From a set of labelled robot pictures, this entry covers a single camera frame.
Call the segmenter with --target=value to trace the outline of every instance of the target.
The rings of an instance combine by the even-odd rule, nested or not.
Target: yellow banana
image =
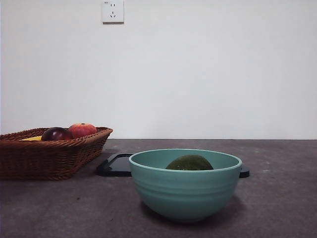
[[[34,136],[34,137],[30,137],[30,138],[25,138],[25,139],[22,139],[22,140],[41,140],[42,136],[39,135],[39,136]]]

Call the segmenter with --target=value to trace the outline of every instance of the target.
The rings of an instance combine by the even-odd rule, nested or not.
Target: black tray
[[[111,155],[96,168],[96,174],[100,176],[130,177],[129,157],[131,155],[133,154],[124,153]],[[239,177],[246,178],[248,176],[250,176],[250,169],[242,164]]]

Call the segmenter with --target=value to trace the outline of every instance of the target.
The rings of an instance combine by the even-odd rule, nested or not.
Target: wicker basket
[[[100,155],[112,132],[110,128],[97,127],[97,133],[71,140],[21,140],[42,135],[47,129],[0,136],[0,179],[68,179]]]

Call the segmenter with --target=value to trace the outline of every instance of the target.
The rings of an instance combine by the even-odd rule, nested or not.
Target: apple
[[[76,123],[68,129],[74,138],[83,137],[97,133],[97,128],[89,123]]]
[[[62,127],[52,127],[46,130],[41,140],[70,140],[73,139],[71,132]]]

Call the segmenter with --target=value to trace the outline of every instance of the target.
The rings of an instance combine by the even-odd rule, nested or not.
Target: wall outlet
[[[124,0],[104,0],[103,23],[124,23]]]

